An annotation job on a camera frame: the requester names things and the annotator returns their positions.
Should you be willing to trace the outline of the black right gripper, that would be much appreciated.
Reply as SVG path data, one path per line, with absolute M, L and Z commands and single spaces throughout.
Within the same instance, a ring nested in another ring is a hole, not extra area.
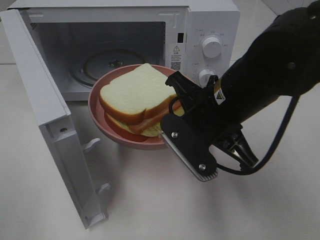
M 241 131 L 241 125 L 218 110 L 215 91 L 218 83 L 210 79 L 204 88 L 175 71 L 167 77 L 165 84 L 173 87 L 177 100 L 181 102 L 184 114 L 181 116 L 192 130 L 206 144 L 226 150 L 226 153 L 239 162 L 240 168 L 253 168 L 258 158 L 251 150 Z

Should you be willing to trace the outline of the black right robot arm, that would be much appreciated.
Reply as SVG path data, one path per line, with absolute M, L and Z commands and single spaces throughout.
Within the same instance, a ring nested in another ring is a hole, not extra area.
M 173 87 L 173 103 L 184 114 L 162 118 L 163 139 L 181 161 L 200 174 L 229 168 L 209 152 L 215 146 L 237 160 L 235 175 L 249 175 L 272 157 L 301 95 L 320 81 L 320 3 L 312 2 L 278 15 L 222 76 L 212 75 L 199 87 L 179 71 L 166 85 Z M 242 134 L 242 123 L 280 96 L 291 101 L 280 127 L 262 160 L 257 159 Z

